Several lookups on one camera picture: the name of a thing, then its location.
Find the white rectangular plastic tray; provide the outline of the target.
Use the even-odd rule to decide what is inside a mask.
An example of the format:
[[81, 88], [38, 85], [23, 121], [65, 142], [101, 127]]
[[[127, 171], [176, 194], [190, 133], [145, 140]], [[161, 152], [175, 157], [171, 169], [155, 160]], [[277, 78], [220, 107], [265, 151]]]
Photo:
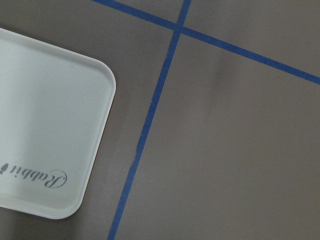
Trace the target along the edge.
[[103, 62], [0, 31], [0, 205], [64, 219], [82, 204], [116, 92]]

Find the blue tape grid lines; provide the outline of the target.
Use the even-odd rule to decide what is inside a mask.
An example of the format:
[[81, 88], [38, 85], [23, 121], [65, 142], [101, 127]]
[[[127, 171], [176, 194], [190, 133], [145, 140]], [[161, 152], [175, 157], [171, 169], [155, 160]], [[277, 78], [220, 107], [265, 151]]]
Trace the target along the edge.
[[194, 0], [107, 240], [320, 237], [320, 3]]

